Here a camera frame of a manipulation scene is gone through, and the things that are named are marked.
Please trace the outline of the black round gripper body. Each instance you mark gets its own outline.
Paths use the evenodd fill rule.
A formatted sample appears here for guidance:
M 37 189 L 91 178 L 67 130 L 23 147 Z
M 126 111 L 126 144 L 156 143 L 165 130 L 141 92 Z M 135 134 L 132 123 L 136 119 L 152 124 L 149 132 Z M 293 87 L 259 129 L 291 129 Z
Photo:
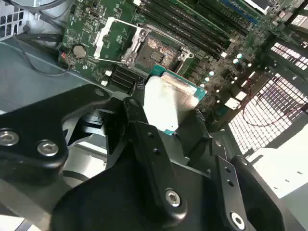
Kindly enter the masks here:
M 210 179 L 175 165 L 180 194 L 188 203 L 185 218 L 175 231 L 223 231 Z M 56 205 L 54 231 L 165 231 L 147 185 L 135 165 L 103 171 L 68 191 Z

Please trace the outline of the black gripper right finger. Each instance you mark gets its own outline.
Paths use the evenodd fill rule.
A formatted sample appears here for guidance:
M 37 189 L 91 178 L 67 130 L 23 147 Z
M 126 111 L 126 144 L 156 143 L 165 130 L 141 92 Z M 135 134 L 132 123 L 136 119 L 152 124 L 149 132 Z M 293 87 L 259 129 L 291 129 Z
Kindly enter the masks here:
M 205 173 L 215 188 L 218 210 L 230 231 L 298 231 L 300 223 L 245 158 L 228 158 L 210 136 L 198 110 L 185 112 L 178 138 L 188 166 Z

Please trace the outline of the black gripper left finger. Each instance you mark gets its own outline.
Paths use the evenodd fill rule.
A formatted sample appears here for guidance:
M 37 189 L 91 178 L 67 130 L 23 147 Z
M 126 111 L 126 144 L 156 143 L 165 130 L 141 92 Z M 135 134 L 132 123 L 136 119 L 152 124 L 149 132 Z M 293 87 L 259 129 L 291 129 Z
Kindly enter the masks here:
M 122 100 L 94 85 L 85 85 L 22 107 L 0 117 L 0 168 L 12 180 L 46 184 L 59 176 L 68 159 L 68 144 L 81 132 L 79 120 L 98 110 L 109 152 L 106 170 L 135 165 L 152 196 L 162 223 L 180 223 L 187 202 L 156 127 L 140 102 Z

